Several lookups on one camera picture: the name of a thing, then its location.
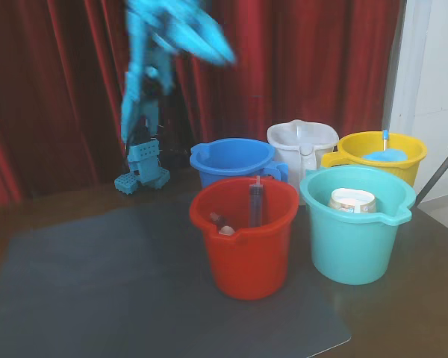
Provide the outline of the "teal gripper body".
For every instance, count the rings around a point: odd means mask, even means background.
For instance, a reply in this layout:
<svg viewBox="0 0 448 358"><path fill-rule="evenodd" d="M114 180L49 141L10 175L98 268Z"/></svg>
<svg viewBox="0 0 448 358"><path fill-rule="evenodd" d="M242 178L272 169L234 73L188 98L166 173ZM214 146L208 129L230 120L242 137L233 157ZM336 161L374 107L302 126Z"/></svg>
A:
<svg viewBox="0 0 448 358"><path fill-rule="evenodd" d="M129 1L128 34L150 36L161 47L180 47L178 25L196 21L202 1Z"/></svg>

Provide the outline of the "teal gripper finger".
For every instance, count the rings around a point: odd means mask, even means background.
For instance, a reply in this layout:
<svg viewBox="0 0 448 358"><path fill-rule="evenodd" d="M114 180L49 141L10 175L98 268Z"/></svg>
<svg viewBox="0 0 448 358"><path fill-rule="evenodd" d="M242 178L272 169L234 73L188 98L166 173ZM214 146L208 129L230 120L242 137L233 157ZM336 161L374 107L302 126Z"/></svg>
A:
<svg viewBox="0 0 448 358"><path fill-rule="evenodd" d="M187 52L217 66L230 64L230 46L221 33L199 34L195 31L153 34L153 40L172 54Z"/></svg>
<svg viewBox="0 0 448 358"><path fill-rule="evenodd" d="M207 62L234 62L235 55L220 25L205 11L198 10L191 22L188 51Z"/></svg>

